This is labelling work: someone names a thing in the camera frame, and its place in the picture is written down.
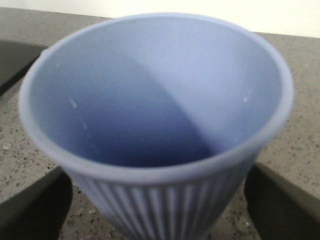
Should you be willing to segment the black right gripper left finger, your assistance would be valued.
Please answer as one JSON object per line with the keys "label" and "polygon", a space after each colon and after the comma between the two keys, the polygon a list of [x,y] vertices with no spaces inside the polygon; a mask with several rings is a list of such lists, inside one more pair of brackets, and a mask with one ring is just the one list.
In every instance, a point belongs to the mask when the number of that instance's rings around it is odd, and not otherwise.
{"label": "black right gripper left finger", "polygon": [[2,240],[57,240],[69,212],[73,187],[60,167],[0,204]]}

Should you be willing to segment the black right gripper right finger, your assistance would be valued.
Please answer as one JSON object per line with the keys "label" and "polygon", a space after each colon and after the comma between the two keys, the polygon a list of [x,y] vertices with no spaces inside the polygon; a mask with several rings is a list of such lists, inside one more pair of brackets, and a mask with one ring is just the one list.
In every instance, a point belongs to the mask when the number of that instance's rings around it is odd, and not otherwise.
{"label": "black right gripper right finger", "polygon": [[247,211],[263,240],[318,240],[320,200],[261,163],[244,185]]}

